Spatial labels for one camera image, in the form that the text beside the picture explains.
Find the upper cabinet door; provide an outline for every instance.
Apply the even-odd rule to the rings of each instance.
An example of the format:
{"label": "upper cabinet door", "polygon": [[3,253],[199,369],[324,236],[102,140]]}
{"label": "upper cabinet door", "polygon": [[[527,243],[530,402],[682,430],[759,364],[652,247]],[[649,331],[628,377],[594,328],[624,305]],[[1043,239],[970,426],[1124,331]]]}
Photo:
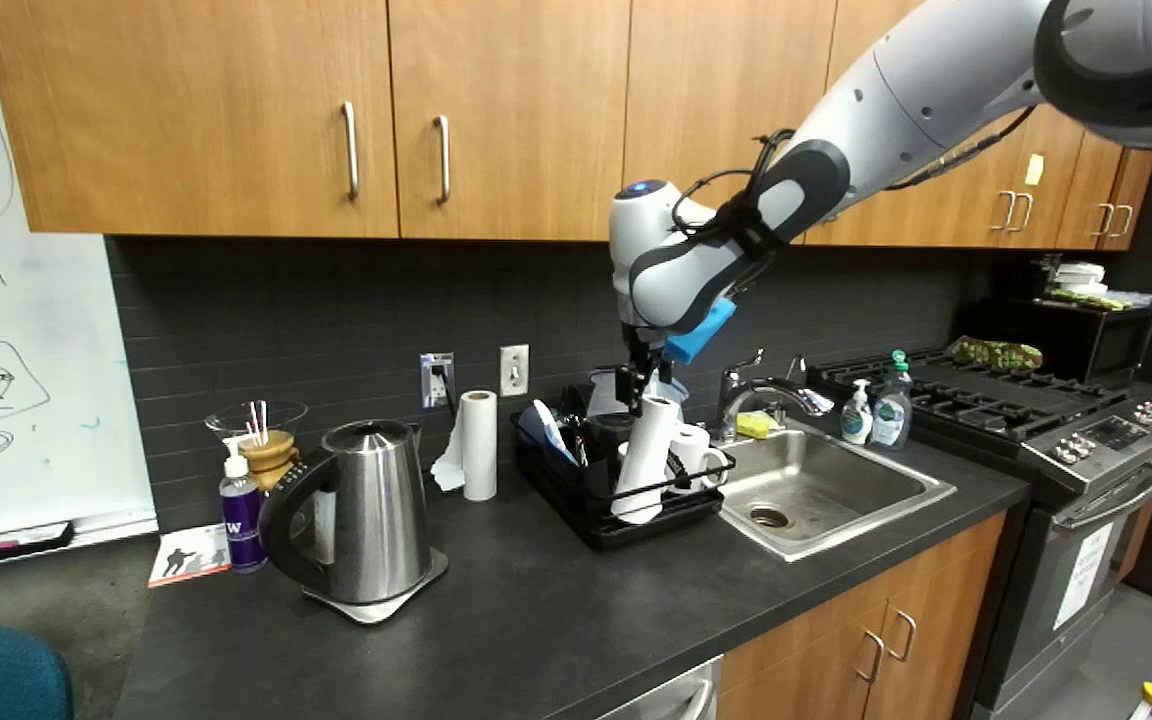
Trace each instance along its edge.
{"label": "upper cabinet door", "polygon": [[[875,44],[914,0],[841,0],[829,77]],[[1079,128],[1034,106],[1007,140],[904,191],[881,191],[823,222],[813,243],[1030,247],[1061,222]]]}
{"label": "upper cabinet door", "polygon": [[382,0],[0,0],[0,99],[38,230],[397,230]]}
{"label": "upper cabinet door", "polygon": [[1152,152],[1129,152],[1085,133],[1075,179],[1061,221],[1061,247],[1130,247],[1149,175]]}
{"label": "upper cabinet door", "polygon": [[628,0],[397,0],[399,230],[605,239]]}
{"label": "upper cabinet door", "polygon": [[[624,179],[682,191],[750,168],[755,134],[791,128],[823,92],[832,3],[820,0],[636,0]],[[710,184],[718,202],[745,179]]]}

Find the oven door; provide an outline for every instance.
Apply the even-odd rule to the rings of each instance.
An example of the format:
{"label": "oven door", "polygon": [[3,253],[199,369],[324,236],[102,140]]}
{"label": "oven door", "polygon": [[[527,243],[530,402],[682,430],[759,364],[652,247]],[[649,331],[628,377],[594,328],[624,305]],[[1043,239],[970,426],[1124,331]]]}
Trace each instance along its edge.
{"label": "oven door", "polygon": [[716,720],[718,715],[718,657],[682,674],[605,712],[601,720]]}
{"label": "oven door", "polygon": [[1104,495],[1075,498],[1062,511],[1034,511],[1028,529],[1034,572],[1016,625],[1007,680],[1054,642],[1093,633],[1093,614],[1121,584],[1116,557],[1136,506],[1152,498],[1152,460],[1121,474]]}

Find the bottle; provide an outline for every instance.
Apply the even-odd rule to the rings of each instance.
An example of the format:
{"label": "bottle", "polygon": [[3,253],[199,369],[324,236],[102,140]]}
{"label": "bottle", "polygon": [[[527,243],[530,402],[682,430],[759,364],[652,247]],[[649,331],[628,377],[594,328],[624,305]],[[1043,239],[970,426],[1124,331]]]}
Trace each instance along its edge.
{"label": "bottle", "polygon": [[842,402],[842,443],[862,443],[870,430],[870,406],[869,406],[869,391],[862,391],[869,380],[859,377],[851,383],[854,383],[854,391]]}
{"label": "bottle", "polygon": [[870,402],[870,443],[901,443],[908,435],[908,420],[912,420],[912,398],[908,398],[908,358],[895,348],[892,352],[892,377],[881,391],[881,398]]}
{"label": "bottle", "polygon": [[225,480],[221,480],[221,515],[226,540],[226,568],[250,572],[264,562],[261,542],[261,489],[250,483],[246,454],[236,447],[241,439],[225,439]]}

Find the whiteboard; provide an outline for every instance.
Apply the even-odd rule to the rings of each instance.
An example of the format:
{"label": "whiteboard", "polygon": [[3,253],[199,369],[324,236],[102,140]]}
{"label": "whiteboard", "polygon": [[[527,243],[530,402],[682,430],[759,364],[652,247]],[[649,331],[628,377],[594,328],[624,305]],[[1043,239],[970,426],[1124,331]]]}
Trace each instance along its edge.
{"label": "whiteboard", "polygon": [[0,118],[0,532],[156,532],[101,236],[32,236]]}

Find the stainless steel sink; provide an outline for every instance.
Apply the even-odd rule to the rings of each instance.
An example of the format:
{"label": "stainless steel sink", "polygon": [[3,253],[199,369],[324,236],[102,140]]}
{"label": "stainless steel sink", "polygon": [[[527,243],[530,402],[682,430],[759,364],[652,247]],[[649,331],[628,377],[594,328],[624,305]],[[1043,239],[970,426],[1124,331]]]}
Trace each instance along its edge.
{"label": "stainless steel sink", "polygon": [[734,467],[722,480],[722,518],[784,559],[847,542],[951,495],[935,474],[799,425],[759,443],[734,439],[726,452]]}

